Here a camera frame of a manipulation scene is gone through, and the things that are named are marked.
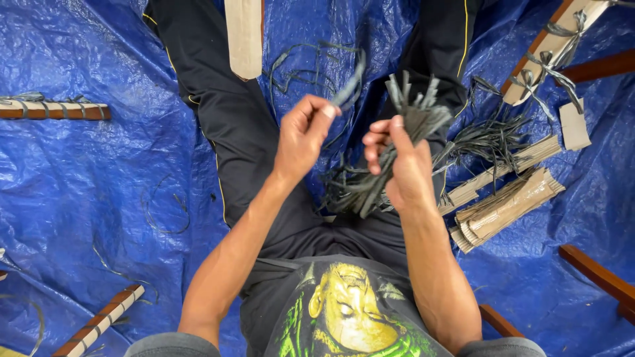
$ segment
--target leg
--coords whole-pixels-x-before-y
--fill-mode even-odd
[[[150,0],[145,14],[166,47],[183,101],[197,112],[216,152],[224,219],[232,227],[273,169],[277,124],[256,80],[244,82],[231,72],[225,20],[210,0]],[[301,183],[285,201],[263,249],[321,222]]]
[[[467,65],[467,47],[472,39],[476,12],[482,0],[423,0],[418,22],[401,55],[397,79],[401,73],[410,73],[410,95],[425,93],[431,75],[440,79],[437,103],[450,108],[458,115],[467,103],[467,90],[461,84]],[[379,120],[390,119],[397,110],[387,100]],[[443,150],[450,124],[440,128],[428,139],[432,155]],[[362,158],[358,166],[366,166]],[[445,175],[432,178],[434,192],[440,197],[445,187]],[[366,248],[367,257],[377,260],[407,275],[406,246],[403,241],[401,221],[396,211],[371,213],[366,219],[358,215],[340,215],[334,223],[344,234],[352,236]]]

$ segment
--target blue tarp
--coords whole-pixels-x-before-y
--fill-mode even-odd
[[[317,197],[320,174],[338,151],[358,147],[359,134],[380,109],[381,78],[397,66],[418,1],[266,3],[265,68],[291,45],[320,40],[360,46],[369,57],[362,96],[335,123],[331,138],[348,119],[355,118],[355,130],[346,129],[306,179]],[[500,86],[558,5],[500,0],[482,10],[464,83],[479,75]],[[144,6],[144,0],[0,2],[0,94],[38,90],[64,99],[83,93],[112,110],[106,122],[0,121],[0,247],[6,249],[0,269],[10,271],[0,293],[41,306],[45,333],[36,356],[50,355],[131,284],[106,270],[93,245],[112,269],[150,282],[159,294],[158,304],[136,303],[128,323],[93,345],[121,356],[135,340],[176,329],[194,271],[227,233],[215,157],[177,95],[160,42],[141,21]],[[635,10],[609,8],[582,38],[574,63],[632,48],[634,18]],[[318,65],[339,88],[353,72],[354,55],[329,53],[339,61],[323,55]],[[296,49],[274,75],[315,66],[314,50]],[[328,95],[323,87],[291,82],[289,93],[274,91],[272,101],[268,82],[261,85],[278,118],[304,93]],[[635,261],[629,261],[635,256],[634,88],[633,74],[580,84],[593,144],[545,162],[567,190],[470,254],[457,254],[478,301],[549,356],[635,356],[635,327],[618,318],[615,299],[557,254],[558,245],[573,243],[635,282]],[[554,114],[566,102],[550,79],[538,94]],[[495,99],[479,94],[477,100],[483,112],[466,109],[450,135],[463,120],[483,117]],[[537,141],[550,125],[536,108],[530,113],[526,131]],[[559,124],[553,127],[559,133]],[[467,176],[466,168],[452,168],[448,187]],[[181,233],[161,232],[185,226]],[[145,286],[144,298],[154,302],[152,286]],[[222,323],[224,356],[245,352],[238,306]],[[24,301],[0,300],[0,345],[28,354],[37,328],[36,312]],[[498,337],[484,329],[486,339]]]

